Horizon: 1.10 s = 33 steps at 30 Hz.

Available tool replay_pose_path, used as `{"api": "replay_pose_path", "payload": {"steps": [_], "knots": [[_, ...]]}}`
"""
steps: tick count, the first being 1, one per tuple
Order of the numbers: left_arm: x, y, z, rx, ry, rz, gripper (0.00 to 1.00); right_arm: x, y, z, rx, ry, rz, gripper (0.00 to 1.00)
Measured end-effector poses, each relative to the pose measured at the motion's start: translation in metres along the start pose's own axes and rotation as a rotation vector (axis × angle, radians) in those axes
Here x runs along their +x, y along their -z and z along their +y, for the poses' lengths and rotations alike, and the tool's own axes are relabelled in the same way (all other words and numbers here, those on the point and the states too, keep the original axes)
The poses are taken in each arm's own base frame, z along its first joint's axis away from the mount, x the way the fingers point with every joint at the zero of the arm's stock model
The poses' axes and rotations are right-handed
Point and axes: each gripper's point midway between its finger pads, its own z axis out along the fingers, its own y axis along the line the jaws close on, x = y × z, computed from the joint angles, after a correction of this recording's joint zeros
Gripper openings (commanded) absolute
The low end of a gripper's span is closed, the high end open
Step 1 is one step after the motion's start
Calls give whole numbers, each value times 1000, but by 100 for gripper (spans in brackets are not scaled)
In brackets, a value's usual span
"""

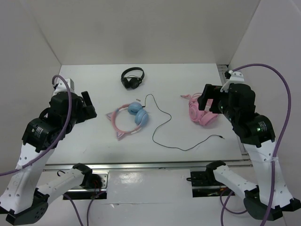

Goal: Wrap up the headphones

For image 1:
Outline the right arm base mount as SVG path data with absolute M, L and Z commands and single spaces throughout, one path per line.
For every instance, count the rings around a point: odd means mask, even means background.
M 227 196 L 230 190 L 222 183 L 209 179 L 205 171 L 191 171 L 186 178 L 192 186 L 192 196 L 196 197 L 217 197 Z

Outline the pink blue cat-ear headphones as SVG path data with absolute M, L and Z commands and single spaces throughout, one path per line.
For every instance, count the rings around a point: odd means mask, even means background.
M 149 114 L 144 108 L 145 106 L 143 106 L 141 103 L 132 102 L 129 104 L 124 104 L 105 115 L 106 118 L 111 122 L 111 126 L 115 131 L 115 137 L 117 140 L 121 140 L 124 136 L 138 132 L 148 123 Z M 131 115 L 131 119 L 134 120 L 135 127 L 132 130 L 122 130 L 117 127 L 116 118 L 122 111 L 127 111 L 127 113 Z

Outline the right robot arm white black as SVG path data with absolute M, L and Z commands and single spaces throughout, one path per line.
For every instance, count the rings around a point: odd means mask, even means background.
M 206 84 L 203 93 L 186 97 L 194 122 L 206 125 L 222 114 L 231 123 L 250 156 L 258 182 L 249 182 L 223 161 L 214 161 L 205 170 L 209 184 L 227 186 L 243 200 L 246 211 L 257 220 L 274 221 L 281 218 L 284 211 L 300 209 L 301 202 L 288 191 L 279 161 L 273 155 L 276 137 L 272 123 L 255 112 L 255 93 L 248 85 L 232 83 L 224 91 L 222 86 Z

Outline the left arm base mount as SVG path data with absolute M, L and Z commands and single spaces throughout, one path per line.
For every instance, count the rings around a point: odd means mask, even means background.
M 95 171 L 84 186 L 76 186 L 65 194 L 72 200 L 97 200 L 107 199 L 107 186 L 109 173 L 104 171 Z

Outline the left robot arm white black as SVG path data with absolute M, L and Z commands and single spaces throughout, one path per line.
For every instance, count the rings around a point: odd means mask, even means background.
M 30 121 L 22 137 L 22 147 L 14 174 L 0 197 L 0 212 L 13 226 L 34 224 L 49 205 L 70 189 L 101 190 L 103 179 L 82 163 L 56 179 L 38 186 L 44 167 L 56 148 L 55 140 L 63 140 L 75 124 L 97 116 L 89 93 L 70 93 L 62 83 L 55 85 L 50 106 Z

